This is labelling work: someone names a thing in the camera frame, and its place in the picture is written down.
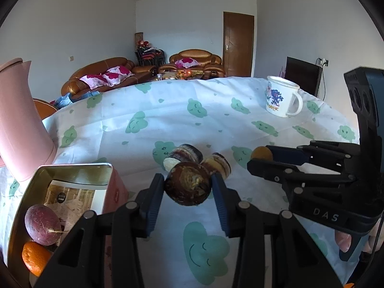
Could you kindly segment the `person right hand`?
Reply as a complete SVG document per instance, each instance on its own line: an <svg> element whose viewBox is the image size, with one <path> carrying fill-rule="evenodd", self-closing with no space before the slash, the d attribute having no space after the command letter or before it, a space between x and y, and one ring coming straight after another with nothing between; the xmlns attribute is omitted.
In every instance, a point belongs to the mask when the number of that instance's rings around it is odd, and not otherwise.
<svg viewBox="0 0 384 288"><path fill-rule="evenodd" d="M366 253L372 253L372 250L374 249L374 243L376 240L376 249L375 251L378 251L382 244L383 244L383 228L381 228L380 231L379 229L379 223L377 223L374 228L370 231L369 237L367 242L365 243L363 247L363 252ZM349 247L351 246L351 235L347 233L343 233L341 231L335 231L335 241L338 247L343 251L347 252L349 250Z"/></svg>

